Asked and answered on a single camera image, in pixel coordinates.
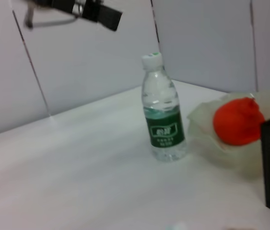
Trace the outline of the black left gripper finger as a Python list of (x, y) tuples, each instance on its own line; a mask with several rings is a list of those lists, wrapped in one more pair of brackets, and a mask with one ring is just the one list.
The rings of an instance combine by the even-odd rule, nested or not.
[(111, 31), (117, 31), (121, 11), (104, 5), (103, 0), (51, 0), (50, 6), (85, 20), (100, 23)]

